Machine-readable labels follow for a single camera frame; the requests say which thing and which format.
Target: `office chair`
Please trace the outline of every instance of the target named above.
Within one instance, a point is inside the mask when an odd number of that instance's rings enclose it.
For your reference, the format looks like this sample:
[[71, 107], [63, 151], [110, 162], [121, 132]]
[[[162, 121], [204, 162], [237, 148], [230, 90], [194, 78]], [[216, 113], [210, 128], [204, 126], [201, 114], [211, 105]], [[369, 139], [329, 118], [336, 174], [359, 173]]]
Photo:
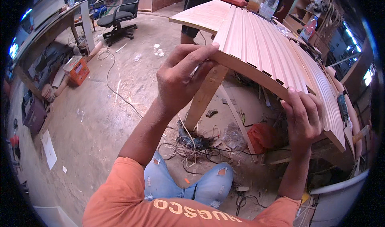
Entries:
[[111, 27], [114, 26], [113, 30], [103, 34], [103, 38], [106, 41], [107, 45], [110, 47], [114, 42], [119, 41], [124, 36], [130, 39], [134, 38], [132, 32], [128, 30], [131, 28], [137, 29], [136, 24], [122, 27], [120, 22], [131, 20], [137, 17], [138, 15], [138, 3], [139, 0], [123, 0], [123, 4], [115, 8], [113, 14], [104, 16], [97, 21], [97, 24], [101, 27]]

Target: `red object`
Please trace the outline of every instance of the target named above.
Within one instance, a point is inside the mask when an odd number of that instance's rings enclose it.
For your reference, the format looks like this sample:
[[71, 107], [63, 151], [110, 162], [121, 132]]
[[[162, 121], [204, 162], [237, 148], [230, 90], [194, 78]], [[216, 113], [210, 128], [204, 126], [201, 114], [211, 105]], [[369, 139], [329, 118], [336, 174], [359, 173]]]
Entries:
[[245, 0], [221, 0], [239, 7], [247, 6], [247, 1]]
[[253, 124], [247, 135], [256, 154], [264, 153], [274, 146], [275, 129], [267, 123]]
[[19, 136], [15, 134], [9, 141], [11, 142], [12, 147], [16, 148], [19, 145]]

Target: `wooden slatted panel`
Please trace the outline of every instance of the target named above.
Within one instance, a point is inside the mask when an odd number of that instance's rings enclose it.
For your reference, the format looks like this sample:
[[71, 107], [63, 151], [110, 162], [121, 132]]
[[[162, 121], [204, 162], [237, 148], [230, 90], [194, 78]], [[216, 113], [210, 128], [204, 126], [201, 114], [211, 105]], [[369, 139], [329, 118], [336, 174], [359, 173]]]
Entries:
[[230, 8], [214, 42], [219, 43], [220, 51], [251, 64], [284, 88], [292, 86], [308, 93], [303, 70], [287, 49], [288, 39], [257, 15]]
[[345, 139], [343, 132], [343, 122], [336, 99], [333, 96], [330, 83], [317, 63], [294, 42], [291, 46], [297, 53], [303, 67], [308, 72], [310, 80], [313, 82], [313, 90], [321, 99], [326, 109], [325, 135], [343, 152], [345, 151]]

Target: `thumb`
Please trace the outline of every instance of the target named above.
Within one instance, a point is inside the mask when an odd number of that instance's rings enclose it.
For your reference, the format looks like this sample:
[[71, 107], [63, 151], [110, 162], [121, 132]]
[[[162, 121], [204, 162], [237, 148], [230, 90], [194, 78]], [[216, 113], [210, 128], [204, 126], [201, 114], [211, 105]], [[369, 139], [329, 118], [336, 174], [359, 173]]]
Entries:
[[283, 109], [285, 109], [288, 125], [294, 125], [295, 115], [292, 106], [290, 106], [285, 100], [281, 100], [281, 105]]
[[218, 63], [214, 60], [207, 60], [204, 61], [198, 69], [195, 71], [193, 77], [190, 80], [189, 85], [195, 90], [198, 90], [200, 86], [202, 85], [203, 80], [205, 80], [207, 74], [209, 71], [218, 65]]

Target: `right hand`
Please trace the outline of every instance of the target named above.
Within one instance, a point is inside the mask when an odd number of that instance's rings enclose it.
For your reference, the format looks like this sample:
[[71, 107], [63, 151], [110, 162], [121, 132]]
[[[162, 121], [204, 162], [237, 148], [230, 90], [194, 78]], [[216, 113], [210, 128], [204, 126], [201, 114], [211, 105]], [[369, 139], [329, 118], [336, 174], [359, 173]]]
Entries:
[[325, 128], [325, 108], [315, 95], [289, 87], [289, 101], [281, 100], [286, 111], [291, 150], [298, 156], [311, 149]]

